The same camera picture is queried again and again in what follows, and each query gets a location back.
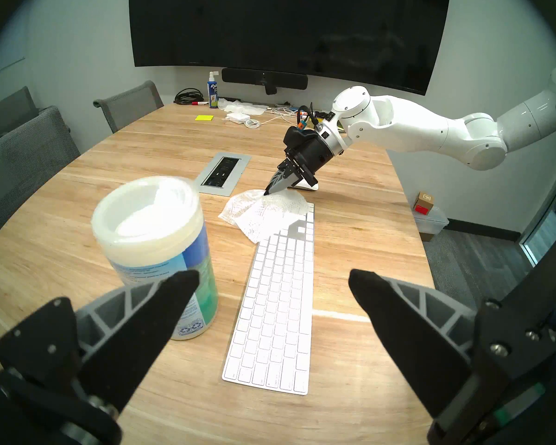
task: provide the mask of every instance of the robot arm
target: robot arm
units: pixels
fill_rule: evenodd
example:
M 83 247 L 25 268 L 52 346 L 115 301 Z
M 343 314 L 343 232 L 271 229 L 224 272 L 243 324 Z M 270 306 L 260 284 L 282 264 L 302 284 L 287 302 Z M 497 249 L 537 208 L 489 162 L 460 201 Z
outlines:
M 338 131 L 338 122 L 346 135 Z M 548 87 L 507 111 L 495 122 L 485 113 L 449 119 L 417 103 L 392 95 L 371 97 L 362 86 L 341 92 L 327 119 L 315 130 L 291 127 L 284 137 L 286 159 L 266 189 L 275 193 L 314 175 L 354 142 L 364 140 L 393 151 L 433 151 L 488 170 L 507 153 L 531 145 L 556 131 L 556 68 Z

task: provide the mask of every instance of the screw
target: screw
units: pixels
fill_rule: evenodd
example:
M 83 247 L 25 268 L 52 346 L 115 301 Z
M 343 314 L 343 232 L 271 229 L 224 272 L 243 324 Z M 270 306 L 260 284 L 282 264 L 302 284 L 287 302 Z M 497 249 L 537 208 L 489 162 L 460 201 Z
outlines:
M 489 308 L 492 308 L 492 309 L 500 309 L 500 306 L 498 305 L 498 303 L 495 303 L 494 301 L 491 301 L 491 300 L 486 300 L 486 305 Z
M 532 341 L 539 341 L 540 340 L 540 336 L 538 333 L 534 332 L 533 330 L 530 330 L 528 332 L 525 332 L 525 336 L 529 339 L 531 339 Z
M 490 345 L 490 351 L 499 357 L 507 357 L 509 355 L 509 350 L 500 343 L 492 343 Z

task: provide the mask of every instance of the spray bottle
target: spray bottle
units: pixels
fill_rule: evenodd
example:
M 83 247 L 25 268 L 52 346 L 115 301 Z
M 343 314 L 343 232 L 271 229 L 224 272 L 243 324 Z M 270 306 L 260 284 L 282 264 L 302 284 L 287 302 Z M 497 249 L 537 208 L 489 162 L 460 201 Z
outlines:
M 210 78 L 208 78 L 208 105 L 210 108 L 218 108 L 218 86 L 214 75 L 218 76 L 218 71 L 211 71 Z

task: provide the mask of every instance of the plastic storage bin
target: plastic storage bin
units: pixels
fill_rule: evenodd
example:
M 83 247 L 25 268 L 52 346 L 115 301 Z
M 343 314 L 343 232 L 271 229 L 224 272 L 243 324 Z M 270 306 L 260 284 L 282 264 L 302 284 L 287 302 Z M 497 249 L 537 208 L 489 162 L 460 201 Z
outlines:
M 439 234 L 449 224 L 449 219 L 436 206 L 430 209 L 427 215 L 419 214 L 414 210 L 412 210 L 412 215 L 414 215 L 420 238 L 423 241 L 431 240 L 434 235 Z
M 204 332 L 218 308 L 218 291 L 200 196 L 179 177 L 147 177 L 112 191 L 97 205 L 93 234 L 126 285 L 159 281 L 196 269 L 200 285 L 171 338 Z

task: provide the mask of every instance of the baseboard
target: baseboard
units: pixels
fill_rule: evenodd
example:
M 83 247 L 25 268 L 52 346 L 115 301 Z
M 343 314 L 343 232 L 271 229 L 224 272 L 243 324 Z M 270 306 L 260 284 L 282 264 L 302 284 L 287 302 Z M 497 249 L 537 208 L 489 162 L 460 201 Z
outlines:
M 497 239 L 506 239 L 507 241 L 517 242 L 521 238 L 518 231 L 504 230 L 502 228 L 494 228 L 493 226 L 481 225 L 470 221 L 449 219 L 449 224 L 445 227 L 451 231 L 461 231 L 462 233 L 478 234 L 488 237 L 496 237 Z

